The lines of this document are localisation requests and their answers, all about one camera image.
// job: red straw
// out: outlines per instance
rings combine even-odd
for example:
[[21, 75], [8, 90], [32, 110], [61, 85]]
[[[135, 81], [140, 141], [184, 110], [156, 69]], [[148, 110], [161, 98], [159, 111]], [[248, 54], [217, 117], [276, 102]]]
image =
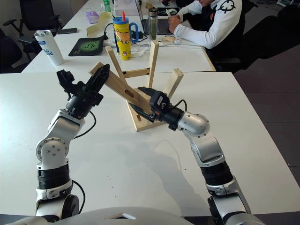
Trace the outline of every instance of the red straw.
[[122, 11], [122, 21], [123, 22], [126, 21], [126, 19], [125, 19], [125, 12], [124, 11]]

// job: black logo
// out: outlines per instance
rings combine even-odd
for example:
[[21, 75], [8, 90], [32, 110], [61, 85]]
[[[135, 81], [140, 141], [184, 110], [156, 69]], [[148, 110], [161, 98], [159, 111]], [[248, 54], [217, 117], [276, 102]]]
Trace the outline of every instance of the black logo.
[[234, 2], [232, 0], [226, 0], [225, 2], [223, 2], [221, 4], [218, 11], [222, 10], [222, 11], [224, 11], [224, 14], [225, 14], [226, 12], [229, 12], [229, 11], [233, 10], [234, 8], [235, 8]]

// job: man's hand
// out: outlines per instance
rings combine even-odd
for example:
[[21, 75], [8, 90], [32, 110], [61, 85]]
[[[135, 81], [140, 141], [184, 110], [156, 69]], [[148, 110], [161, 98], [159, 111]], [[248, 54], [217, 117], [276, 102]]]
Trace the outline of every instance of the man's hand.
[[179, 15], [172, 15], [169, 17], [169, 30], [174, 33], [176, 27], [181, 24]]

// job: yellow cup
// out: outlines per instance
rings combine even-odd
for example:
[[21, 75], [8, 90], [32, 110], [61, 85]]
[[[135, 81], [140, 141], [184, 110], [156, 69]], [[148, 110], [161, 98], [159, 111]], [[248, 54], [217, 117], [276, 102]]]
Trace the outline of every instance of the yellow cup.
[[[121, 59], [129, 60], [131, 59], [131, 42], [138, 41], [138, 27], [135, 22], [129, 23], [129, 19], [125, 17], [125, 21], [122, 20], [122, 17], [113, 18], [113, 26], [117, 41], [117, 47]], [[135, 26], [135, 39], [132, 38], [131, 27]]]

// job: green design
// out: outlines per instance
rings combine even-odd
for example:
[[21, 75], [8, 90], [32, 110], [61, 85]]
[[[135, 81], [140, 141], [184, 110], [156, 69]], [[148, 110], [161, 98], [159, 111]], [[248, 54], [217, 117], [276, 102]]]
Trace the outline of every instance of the green design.
[[94, 51], [99, 48], [99, 42], [100, 41], [89, 41], [89, 42], [83, 43], [80, 46], [79, 50], [82, 50], [84, 52]]

